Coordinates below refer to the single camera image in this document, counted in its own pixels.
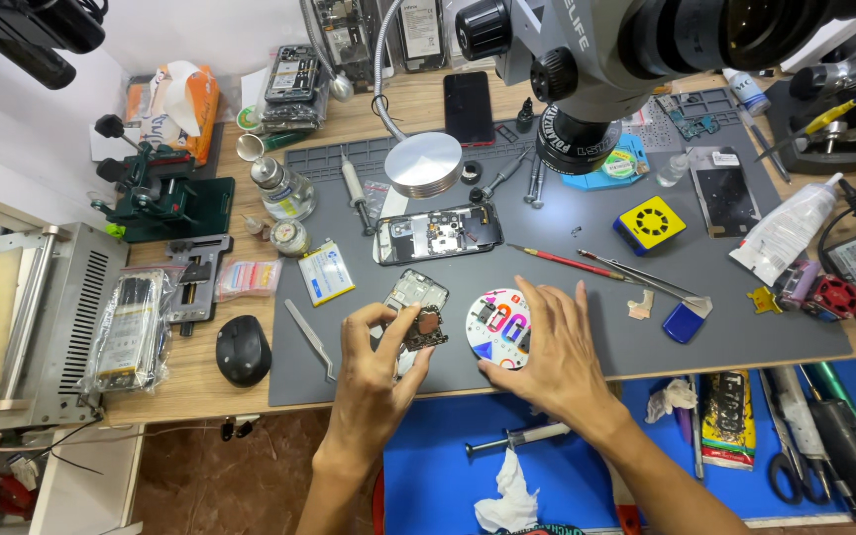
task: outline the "ventilation slot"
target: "ventilation slot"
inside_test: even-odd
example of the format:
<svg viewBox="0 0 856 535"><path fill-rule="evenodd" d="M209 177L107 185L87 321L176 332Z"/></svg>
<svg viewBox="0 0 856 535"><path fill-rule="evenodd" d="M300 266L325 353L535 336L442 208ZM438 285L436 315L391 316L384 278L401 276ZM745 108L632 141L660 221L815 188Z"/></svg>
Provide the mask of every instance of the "ventilation slot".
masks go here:
<svg viewBox="0 0 856 535"><path fill-rule="evenodd" d="M98 325L98 305L106 276L107 256L90 251L77 308L71 322L71 333L68 335L62 378L58 383L59 395L81 393L78 381L85 377L91 341L94 338L95 326Z"/></svg>

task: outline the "white wall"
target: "white wall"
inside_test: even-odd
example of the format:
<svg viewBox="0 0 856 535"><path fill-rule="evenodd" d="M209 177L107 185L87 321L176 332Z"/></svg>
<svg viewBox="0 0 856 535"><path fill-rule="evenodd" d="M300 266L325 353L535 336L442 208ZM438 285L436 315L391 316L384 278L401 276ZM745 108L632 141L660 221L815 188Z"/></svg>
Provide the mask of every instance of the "white wall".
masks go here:
<svg viewBox="0 0 856 535"><path fill-rule="evenodd" d="M269 52L307 42L300 0L116 0L103 48L133 74L184 59L217 76L267 66Z"/></svg>
<svg viewBox="0 0 856 535"><path fill-rule="evenodd" d="M88 192L112 195L113 188L94 174L88 128L116 111L124 73L101 49L60 54L78 75L59 91L0 54L0 202L56 225L103 228L107 222L89 207Z"/></svg>

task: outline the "hand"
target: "hand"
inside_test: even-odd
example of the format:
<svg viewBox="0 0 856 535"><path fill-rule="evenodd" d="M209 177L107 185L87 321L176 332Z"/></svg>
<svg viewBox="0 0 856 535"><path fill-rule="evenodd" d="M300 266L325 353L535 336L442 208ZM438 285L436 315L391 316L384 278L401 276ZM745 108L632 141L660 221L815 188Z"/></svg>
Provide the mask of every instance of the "hand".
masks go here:
<svg viewBox="0 0 856 535"><path fill-rule="evenodd" d="M589 332L587 290L577 283L577 300L551 286L533 287L519 275L517 286L531 309L531 351L520 371L480 359L491 382L570 426L601 451L613 434L633 421L610 393Z"/></svg>
<svg viewBox="0 0 856 535"><path fill-rule="evenodd" d="M421 304L415 303L396 313L374 303L342 322L342 366L336 402L329 429L313 458L315 470L362 480L395 434L428 375L428 362L434 351L434 347L419 351L410 371L395 382L402 339L421 310ZM369 329L379 321L392 324L382 335L378 350L372 351Z"/></svg>

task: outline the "tissue box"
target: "tissue box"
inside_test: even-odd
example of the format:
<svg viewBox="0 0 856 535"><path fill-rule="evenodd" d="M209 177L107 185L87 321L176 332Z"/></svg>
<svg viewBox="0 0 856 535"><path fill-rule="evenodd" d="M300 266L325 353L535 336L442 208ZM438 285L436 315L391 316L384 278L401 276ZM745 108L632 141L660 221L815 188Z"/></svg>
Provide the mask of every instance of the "tissue box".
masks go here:
<svg viewBox="0 0 856 535"><path fill-rule="evenodd" d="M150 104L141 121L141 141L155 148L163 143L188 151L197 159L196 166L207 164L219 97L220 87L210 67L185 61L160 66L150 81Z"/></svg>

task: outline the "blue foam mat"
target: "blue foam mat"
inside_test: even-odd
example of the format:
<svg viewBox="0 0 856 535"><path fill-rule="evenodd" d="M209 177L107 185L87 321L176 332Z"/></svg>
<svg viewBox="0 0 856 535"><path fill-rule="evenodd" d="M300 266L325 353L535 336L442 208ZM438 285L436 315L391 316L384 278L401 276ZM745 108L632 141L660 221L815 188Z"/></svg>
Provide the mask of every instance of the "blue foam mat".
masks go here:
<svg viewBox="0 0 856 535"><path fill-rule="evenodd" d="M836 363L856 404L856 361ZM835 497L828 505L786 505L772 494L767 466L780 451L765 396L755 371L750 372L757 432L755 470L706 466L706 486L744 519L808 516L845 512ZM623 401L637 421L646 416L648 396L668 379L623 383ZM504 428L541 424L530 406L511 394L465 396L417 401L405 417L384 456L385 526L389 535L482 533L474 503L499 498L494 477L503 449L476 454L470 460L464 444L503 438ZM672 460L694 473L692 447L682 441L672 416L653 425L641 423L648 436ZM571 433L517 449L529 492L540 488L538 518L545 523L582 529L618 527L610 476L602 459Z"/></svg>

